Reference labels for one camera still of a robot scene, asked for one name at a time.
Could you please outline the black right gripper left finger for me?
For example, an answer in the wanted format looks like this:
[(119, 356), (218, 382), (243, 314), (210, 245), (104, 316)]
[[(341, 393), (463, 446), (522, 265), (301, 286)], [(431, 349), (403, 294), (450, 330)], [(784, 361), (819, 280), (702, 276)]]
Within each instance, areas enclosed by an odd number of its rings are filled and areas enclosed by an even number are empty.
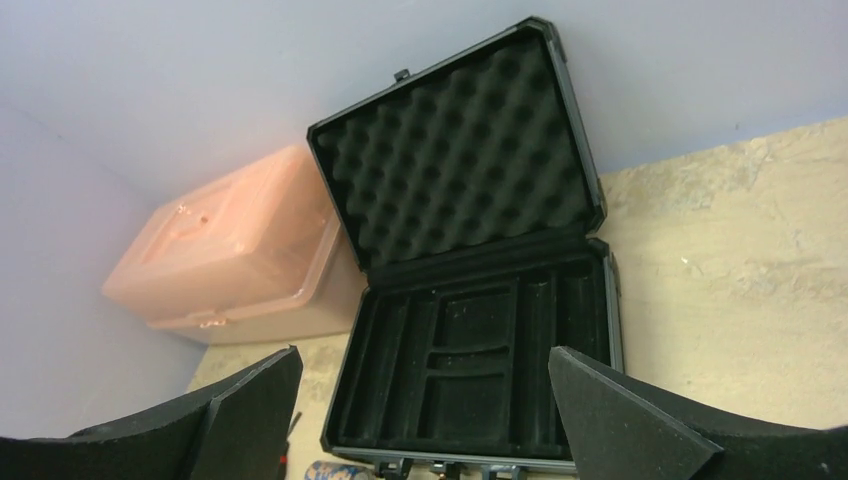
[(294, 346), (65, 438), (1, 440), (4, 479), (275, 479), (303, 363)]

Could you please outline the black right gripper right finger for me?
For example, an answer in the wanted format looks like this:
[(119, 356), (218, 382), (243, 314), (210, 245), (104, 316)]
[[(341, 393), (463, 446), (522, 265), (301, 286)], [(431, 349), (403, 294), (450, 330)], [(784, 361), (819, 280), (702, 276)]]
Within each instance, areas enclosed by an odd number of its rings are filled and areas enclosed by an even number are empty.
[(810, 429), (714, 408), (572, 348), (549, 376), (582, 479), (844, 479), (847, 429)]

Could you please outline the blue orange poker chip stack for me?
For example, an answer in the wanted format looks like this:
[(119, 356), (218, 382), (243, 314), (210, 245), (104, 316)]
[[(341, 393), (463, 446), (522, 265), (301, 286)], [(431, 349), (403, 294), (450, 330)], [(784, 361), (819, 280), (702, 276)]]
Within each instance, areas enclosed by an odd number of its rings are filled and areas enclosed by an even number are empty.
[(317, 460), (309, 465), (304, 473), (304, 480), (375, 480), (376, 476), (367, 467)]

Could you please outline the black poker set case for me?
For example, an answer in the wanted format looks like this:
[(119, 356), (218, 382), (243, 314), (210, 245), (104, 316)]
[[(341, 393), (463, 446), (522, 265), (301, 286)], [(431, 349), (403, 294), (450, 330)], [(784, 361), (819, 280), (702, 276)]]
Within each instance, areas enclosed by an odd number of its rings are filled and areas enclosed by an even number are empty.
[(401, 71), (306, 138), (366, 278), (323, 450), (393, 479), (574, 474), (550, 350), (624, 361), (606, 200), (554, 23)]

